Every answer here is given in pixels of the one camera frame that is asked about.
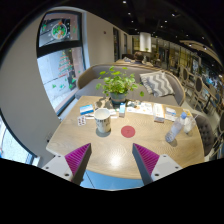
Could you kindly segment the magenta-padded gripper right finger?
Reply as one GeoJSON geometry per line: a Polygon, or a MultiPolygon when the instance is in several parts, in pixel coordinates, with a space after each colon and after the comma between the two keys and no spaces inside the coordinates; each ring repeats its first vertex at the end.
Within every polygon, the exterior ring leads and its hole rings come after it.
{"type": "Polygon", "coordinates": [[[167,154],[158,155],[136,143],[133,144],[132,154],[144,185],[150,184],[182,169],[182,167],[167,154]]]}

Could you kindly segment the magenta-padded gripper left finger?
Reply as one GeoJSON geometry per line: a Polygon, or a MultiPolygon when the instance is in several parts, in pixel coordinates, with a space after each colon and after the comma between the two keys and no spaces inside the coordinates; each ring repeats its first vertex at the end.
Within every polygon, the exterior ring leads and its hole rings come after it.
{"type": "Polygon", "coordinates": [[[43,170],[80,185],[92,153],[91,144],[83,145],[67,155],[56,155],[43,170]]]}

